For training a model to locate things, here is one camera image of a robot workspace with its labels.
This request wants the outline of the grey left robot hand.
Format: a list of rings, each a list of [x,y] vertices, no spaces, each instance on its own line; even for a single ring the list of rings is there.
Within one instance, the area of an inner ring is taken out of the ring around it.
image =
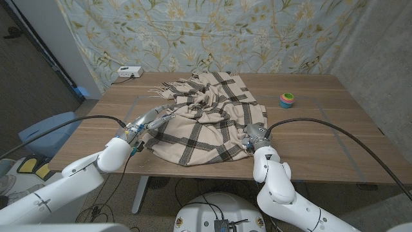
[[[147,113],[136,118],[134,121],[130,122],[124,132],[120,133],[119,139],[123,139],[129,144],[132,144],[145,130],[153,130],[159,128],[166,122],[174,119],[176,115],[174,113],[165,114],[159,116],[164,110],[168,109],[170,105],[162,105],[153,108]]]

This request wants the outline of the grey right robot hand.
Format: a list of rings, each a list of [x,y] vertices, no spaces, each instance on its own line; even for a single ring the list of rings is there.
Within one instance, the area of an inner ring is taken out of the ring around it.
[[[271,146],[271,136],[266,136],[268,130],[258,124],[248,124],[243,132],[242,145],[247,151],[255,152],[259,148]]]

